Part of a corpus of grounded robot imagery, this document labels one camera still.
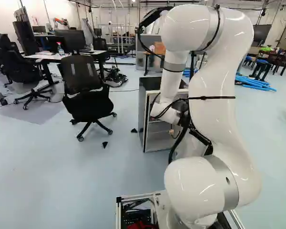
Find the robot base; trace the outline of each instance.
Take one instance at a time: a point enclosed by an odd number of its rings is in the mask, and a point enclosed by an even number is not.
[[[116,200],[116,229],[136,229],[140,226],[144,228],[144,225],[152,229],[188,229],[182,223],[176,223],[172,227],[167,225],[167,214],[172,212],[169,212],[171,203],[165,190],[121,196]],[[232,227],[245,229],[236,212],[234,210],[228,212],[235,223]],[[219,213],[216,222],[209,229],[231,229],[226,215],[227,212]]]

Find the metal rack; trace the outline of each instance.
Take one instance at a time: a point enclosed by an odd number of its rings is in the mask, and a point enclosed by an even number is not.
[[[136,219],[127,220],[127,210],[138,208],[139,206],[144,206],[146,209],[146,218],[149,219],[150,223],[157,223],[159,225],[159,229],[167,229],[166,215],[168,209],[170,208],[170,201],[167,198],[167,193],[165,190],[141,195],[117,197],[115,228],[123,229],[125,226],[127,226],[127,224],[135,221]],[[228,222],[226,218],[228,215],[230,215],[231,219],[233,220],[233,225]],[[213,229],[231,229],[235,228],[235,226],[238,229],[245,229],[236,211],[229,210],[218,213],[217,221],[211,227]]]

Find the black cable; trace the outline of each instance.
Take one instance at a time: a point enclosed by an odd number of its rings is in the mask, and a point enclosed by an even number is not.
[[[139,89],[134,89],[134,90],[125,90],[125,91],[110,91],[110,92],[134,92],[138,91]]]
[[[142,30],[143,30],[143,28],[139,28],[139,29],[138,29],[138,33],[137,33],[138,41],[140,42],[142,48],[144,48],[144,50],[147,51],[148,53],[150,53],[150,54],[152,54],[152,55],[155,55],[155,56],[157,56],[157,57],[159,57],[159,58],[162,58],[162,56],[160,56],[160,55],[154,53],[153,51],[151,51],[149,48],[147,48],[147,47],[143,44],[143,42],[141,41],[141,33],[143,32]]]
[[[205,52],[204,52],[204,54],[202,56],[202,59],[201,59],[201,62],[200,62],[200,66],[199,66],[199,70],[201,69],[202,61],[204,61],[204,56],[205,56]]]
[[[161,92],[159,92],[156,96],[155,96],[155,98],[153,99],[153,101],[152,101],[152,103],[151,103],[151,108],[153,107],[153,105],[154,105],[154,102],[156,102],[156,99],[158,98],[158,96],[161,94]]]
[[[172,103],[170,103],[169,105],[167,105],[157,116],[155,116],[155,117],[152,116],[152,118],[155,118],[155,119],[161,118],[173,104],[175,104],[176,102],[181,101],[181,100],[187,101],[187,99],[177,99],[177,100],[173,101]]]
[[[187,99],[201,99],[201,100],[207,100],[207,99],[235,99],[235,96],[200,96],[200,97],[188,97]]]
[[[215,34],[214,34],[213,38],[207,43],[207,45],[203,49],[197,50],[197,52],[207,49],[212,44],[212,42],[215,40],[215,37],[218,34],[219,27],[220,27],[220,12],[219,12],[219,8],[220,8],[220,5],[218,5],[218,4],[216,4],[214,6],[214,9],[217,11],[217,16],[218,16],[218,23],[217,23]]]
[[[179,137],[180,133],[181,133],[181,131],[179,130],[178,133],[177,133],[177,135],[176,135],[176,137],[174,137],[173,135],[171,135],[171,137],[172,137],[173,139],[176,139],[177,137]]]
[[[180,135],[178,136],[177,140],[175,141],[175,143],[174,143],[173,147],[171,148],[171,151],[168,155],[168,164],[170,164],[173,161],[173,154],[174,154],[177,146],[180,144],[180,142],[184,138],[184,136],[187,132],[187,129],[189,127],[190,121],[191,121],[191,116],[190,116],[190,113],[188,113],[188,115],[186,117],[186,121],[185,121],[185,126],[183,127]]]

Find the metal stand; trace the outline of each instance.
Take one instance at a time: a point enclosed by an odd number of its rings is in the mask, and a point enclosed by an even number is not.
[[[139,221],[145,221],[145,223],[158,226],[159,229],[168,229],[167,214],[169,214],[170,209],[171,203],[165,190],[142,195],[117,197],[115,228],[123,229],[127,228],[129,225],[138,223]],[[138,211],[140,214],[137,214],[134,217],[134,211]],[[231,215],[235,226],[238,229],[245,229],[237,213],[234,210],[228,212]],[[217,221],[210,228],[231,229],[231,225],[227,221],[225,214],[227,214],[227,212],[218,213]],[[183,224],[178,224],[170,229],[187,228]]]

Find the black cable on floor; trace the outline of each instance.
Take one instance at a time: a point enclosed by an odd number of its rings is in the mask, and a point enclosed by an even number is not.
[[[110,91],[110,92],[134,92],[138,91],[139,89],[134,89],[134,90],[125,90],[125,91]]]

